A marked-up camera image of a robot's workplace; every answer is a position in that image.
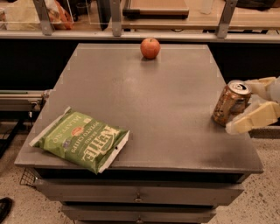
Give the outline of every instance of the metal bar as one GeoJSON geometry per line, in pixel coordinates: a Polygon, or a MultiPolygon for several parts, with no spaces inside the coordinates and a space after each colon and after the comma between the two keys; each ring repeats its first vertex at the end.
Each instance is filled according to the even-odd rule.
{"type": "Polygon", "coordinates": [[[122,36],[122,17],[120,0],[110,0],[112,29],[114,37],[122,36]]]}
{"type": "Polygon", "coordinates": [[[54,28],[50,22],[45,0],[33,0],[33,2],[35,4],[43,34],[46,36],[51,36],[54,32],[54,28]]]}
{"type": "Polygon", "coordinates": [[[263,35],[250,33],[229,33],[227,38],[218,38],[214,33],[163,33],[155,31],[124,31],[121,37],[114,37],[111,32],[97,31],[56,31],[46,36],[38,31],[0,31],[0,39],[62,39],[62,40],[100,40],[100,41],[139,41],[143,37],[154,37],[163,41],[186,43],[249,43],[280,44],[280,35],[263,35]]]}
{"type": "Polygon", "coordinates": [[[220,39],[224,39],[228,35],[228,28],[230,25],[231,18],[235,12],[235,6],[238,0],[227,0],[224,10],[220,17],[219,26],[216,30],[216,35],[220,39]]]}

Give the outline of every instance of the speckled floor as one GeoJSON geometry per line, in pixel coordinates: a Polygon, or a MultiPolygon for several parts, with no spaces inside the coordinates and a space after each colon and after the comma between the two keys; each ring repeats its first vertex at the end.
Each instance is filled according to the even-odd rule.
{"type": "MultiPolygon", "coordinates": [[[[26,135],[17,135],[0,159],[0,198],[10,197],[14,204],[3,224],[72,224],[61,211],[61,204],[42,193],[20,185],[24,169],[16,159],[26,135]]],[[[264,166],[264,173],[251,175],[243,183],[245,191],[230,206],[217,208],[209,224],[280,223],[280,139],[253,138],[264,166]]]]}

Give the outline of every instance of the apple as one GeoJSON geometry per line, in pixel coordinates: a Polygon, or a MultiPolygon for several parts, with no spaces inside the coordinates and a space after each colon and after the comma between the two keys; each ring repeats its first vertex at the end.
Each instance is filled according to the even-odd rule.
{"type": "Polygon", "coordinates": [[[160,44],[155,38],[145,38],[140,45],[140,49],[146,59],[153,60],[160,51],[160,44]]]}

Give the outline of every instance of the kettle chips bag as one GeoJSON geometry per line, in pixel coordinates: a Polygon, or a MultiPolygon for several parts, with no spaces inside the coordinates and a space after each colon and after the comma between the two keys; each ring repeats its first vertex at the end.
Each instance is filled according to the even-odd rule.
{"type": "Polygon", "coordinates": [[[30,146],[50,151],[97,174],[114,161],[128,141],[129,133],[67,108],[30,146]]]}

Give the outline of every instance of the soda can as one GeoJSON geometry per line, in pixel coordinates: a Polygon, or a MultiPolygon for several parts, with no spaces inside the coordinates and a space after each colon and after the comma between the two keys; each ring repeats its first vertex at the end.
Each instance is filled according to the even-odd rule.
{"type": "Polygon", "coordinates": [[[222,90],[217,105],[213,111],[213,119],[226,126],[234,116],[244,112],[249,105],[251,88],[242,80],[231,80],[222,90]]]}

